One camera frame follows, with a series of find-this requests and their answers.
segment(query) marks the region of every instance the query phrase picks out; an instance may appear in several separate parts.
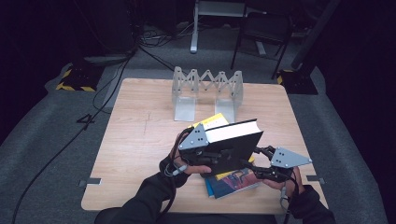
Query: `blue book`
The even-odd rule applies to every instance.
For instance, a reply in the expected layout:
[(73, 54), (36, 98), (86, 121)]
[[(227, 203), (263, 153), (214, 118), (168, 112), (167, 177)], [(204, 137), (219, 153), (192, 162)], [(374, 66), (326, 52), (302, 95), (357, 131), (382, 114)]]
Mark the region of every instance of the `blue book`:
[(259, 182), (261, 182), (260, 179), (257, 179), (248, 168), (233, 171), (220, 180), (217, 180), (214, 175), (205, 178), (207, 193), (209, 197), (213, 195), (215, 199), (241, 190), (255, 188), (259, 186)]
[(205, 184), (206, 184), (206, 189), (207, 189), (207, 195), (209, 198), (213, 198), (215, 195), (213, 194), (213, 189), (210, 186), (209, 180), (205, 178)]

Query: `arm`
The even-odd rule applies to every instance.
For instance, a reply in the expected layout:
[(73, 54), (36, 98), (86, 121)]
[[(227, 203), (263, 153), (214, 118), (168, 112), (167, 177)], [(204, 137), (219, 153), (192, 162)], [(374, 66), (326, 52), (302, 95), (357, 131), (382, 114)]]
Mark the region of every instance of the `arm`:
[[(160, 163), (164, 169), (170, 158)], [(181, 187), (190, 175), (180, 174), (175, 178), (176, 185)], [(112, 219), (111, 223), (155, 223), (161, 213), (163, 201), (169, 200), (173, 194), (170, 177), (162, 172), (146, 178), (136, 195), (130, 199)]]
[(293, 198), (289, 210), (295, 218), (302, 219), (304, 224), (335, 223), (332, 211), (321, 202), (318, 193), (310, 185), (304, 185), (304, 192)]
[[(327, 209), (321, 202), (318, 193), (310, 185), (303, 185), (300, 170), (294, 167), (294, 177), (298, 184), (299, 195), (294, 194), (294, 183), (291, 180), (286, 181), (286, 195), (291, 198), (289, 210), (295, 218), (303, 220), (304, 224), (335, 223), (332, 211)], [(264, 179), (262, 181), (273, 189), (282, 189), (285, 183), (276, 183), (275, 181)]]
[(187, 166), (187, 169), (183, 173), (172, 177), (166, 175), (164, 172), (166, 166), (173, 167), (174, 164), (177, 164), (179, 167), (187, 165), (179, 157), (176, 147), (160, 162), (160, 172), (143, 181), (136, 195), (120, 209), (110, 223), (155, 223), (158, 217), (160, 217), (163, 201), (171, 199), (176, 193), (174, 188), (182, 187), (191, 174), (211, 172), (209, 167), (202, 165)]

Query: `gray carpet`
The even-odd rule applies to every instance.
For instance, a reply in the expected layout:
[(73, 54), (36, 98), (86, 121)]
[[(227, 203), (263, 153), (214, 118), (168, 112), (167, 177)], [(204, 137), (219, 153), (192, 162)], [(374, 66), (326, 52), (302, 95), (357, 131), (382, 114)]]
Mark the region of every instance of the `gray carpet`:
[[(190, 54), (189, 36), (160, 48), (147, 49), (185, 71), (229, 69), (236, 31), (227, 28), (200, 33), (198, 52)], [(299, 45), (292, 43), (281, 68), (289, 68)], [(244, 81), (274, 83), (270, 79), (275, 62), (238, 53), (235, 69)], [(109, 92), (118, 65), (106, 68), (98, 92), (56, 91), (60, 75), (49, 81), (49, 94), (39, 102), (8, 136), (0, 149), (0, 223), (10, 223), (18, 199), (40, 169), (72, 139), (83, 124), (76, 121), (95, 114)], [(124, 77), (172, 78), (173, 72), (139, 50), (124, 71)], [(378, 187), (354, 145), (344, 123), (325, 94), (325, 80), (315, 70), (312, 78), (319, 95), (290, 95), (290, 102), (314, 160), (327, 202), (338, 223), (387, 223)], [(95, 123), (76, 138), (40, 175), (21, 202), (16, 223), (93, 223), (97, 213), (81, 209), (84, 188), (78, 181), (90, 176), (109, 119), (99, 113)], [(281, 223), (283, 217), (276, 217)], [(290, 223), (301, 223), (291, 219)]]

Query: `book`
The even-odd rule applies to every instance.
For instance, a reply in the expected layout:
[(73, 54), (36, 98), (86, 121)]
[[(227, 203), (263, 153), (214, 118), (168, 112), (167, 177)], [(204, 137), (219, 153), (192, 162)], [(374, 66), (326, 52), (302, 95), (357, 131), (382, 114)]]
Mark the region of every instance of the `book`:
[(240, 160), (248, 161), (262, 137), (256, 119), (227, 124), (205, 130), (208, 145), (205, 153), (220, 155), (216, 164), (208, 164), (212, 169), (202, 177), (223, 174), (245, 168)]
[[(250, 159), (248, 159), (249, 162), (254, 162), (254, 157), (251, 156)], [(230, 175), (233, 171), (230, 172), (226, 172), (226, 173), (222, 173), (222, 174), (218, 174), (216, 175), (216, 179), (217, 180), (221, 180), (222, 178), (226, 177), (227, 175)]]
[(210, 186), (208, 178), (205, 178), (205, 185), (206, 185), (207, 195), (209, 196), (209, 198), (215, 197), (212, 186)]
[(194, 124), (192, 124), (192, 127), (196, 127), (198, 124), (202, 123), (204, 126), (204, 130), (208, 130), (211, 128), (216, 128), (219, 126), (224, 126), (229, 124), (227, 119), (224, 118), (224, 116), (221, 113), (218, 113), (210, 118), (204, 119), (202, 121), (196, 122)]
[(215, 199), (223, 198), (242, 190), (256, 188), (260, 182), (260, 179), (257, 179), (248, 168), (230, 172), (220, 180), (217, 180), (214, 175), (205, 178), (207, 194)]

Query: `hand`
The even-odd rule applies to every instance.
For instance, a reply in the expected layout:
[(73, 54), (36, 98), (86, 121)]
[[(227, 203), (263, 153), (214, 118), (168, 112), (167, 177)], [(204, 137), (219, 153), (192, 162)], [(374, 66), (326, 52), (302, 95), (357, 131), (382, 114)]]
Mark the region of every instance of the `hand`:
[[(300, 169), (298, 167), (294, 167), (293, 172), (294, 173), (293, 175), (291, 175), (291, 177), (296, 180), (298, 184), (299, 194), (301, 194), (305, 191), (305, 188), (303, 186), (303, 181), (301, 180)], [(277, 183), (269, 179), (264, 179), (262, 183), (268, 185), (272, 189), (279, 189), (279, 190), (281, 190), (285, 186), (285, 182)], [(291, 180), (286, 181), (286, 195), (291, 198), (293, 196), (293, 192), (294, 192), (294, 182)]]
[[(177, 146), (183, 141), (183, 139), (187, 136), (188, 134), (185, 133), (179, 142), (177, 142)], [(169, 157), (171, 157), (173, 153), (173, 150), (171, 150), (171, 152), (169, 153)], [(187, 165), (187, 169), (184, 171), (184, 173), (186, 173), (187, 175), (191, 175), (191, 174), (204, 174), (204, 173), (210, 173), (212, 172), (212, 170), (210, 169), (210, 167), (205, 166), (205, 165), (199, 165), (199, 166), (191, 166), (188, 165), (186, 162), (184, 162), (181, 157), (180, 157), (180, 153), (178, 151), (178, 149), (176, 148), (176, 153), (175, 153), (175, 163), (178, 164), (178, 166), (182, 166), (182, 165)]]

